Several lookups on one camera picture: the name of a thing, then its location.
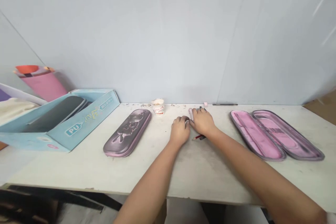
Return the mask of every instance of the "light blue cardboard box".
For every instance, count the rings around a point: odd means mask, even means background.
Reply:
[[[44,133],[22,133],[66,97],[76,95],[92,102],[65,122]],[[0,141],[20,149],[70,152],[120,104],[112,89],[78,89],[0,126]]]

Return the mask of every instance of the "white cloth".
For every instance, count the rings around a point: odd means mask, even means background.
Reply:
[[[0,102],[0,125],[19,117],[39,105],[18,98],[9,98]]]

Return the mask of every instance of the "open pencil case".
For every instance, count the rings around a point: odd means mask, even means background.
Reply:
[[[256,110],[231,111],[231,118],[252,152],[264,160],[282,161],[285,152],[294,159],[319,161],[324,154],[278,115]]]
[[[134,110],[103,147],[106,156],[126,157],[132,153],[144,133],[152,114],[146,109]]]
[[[324,154],[280,116],[269,110],[255,110],[252,116],[292,158],[320,161]]]

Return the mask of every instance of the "purple object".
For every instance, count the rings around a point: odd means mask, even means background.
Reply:
[[[0,102],[8,100],[9,98],[11,97],[0,89]]]
[[[307,161],[324,159],[319,149],[278,115],[268,110],[256,110],[252,115],[292,158]]]
[[[105,143],[103,151],[106,156],[126,157],[130,155],[151,117],[149,110],[134,110]]]
[[[234,110],[230,115],[243,140],[254,154],[267,161],[282,161],[286,158],[285,152],[249,113]]]

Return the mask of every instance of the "pencil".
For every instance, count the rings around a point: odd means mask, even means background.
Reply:
[[[220,104],[213,103],[212,105],[214,106],[237,106],[238,104],[236,103],[220,103]]]
[[[203,137],[203,135],[198,135],[196,137],[193,138],[193,140],[196,140],[197,138]]]

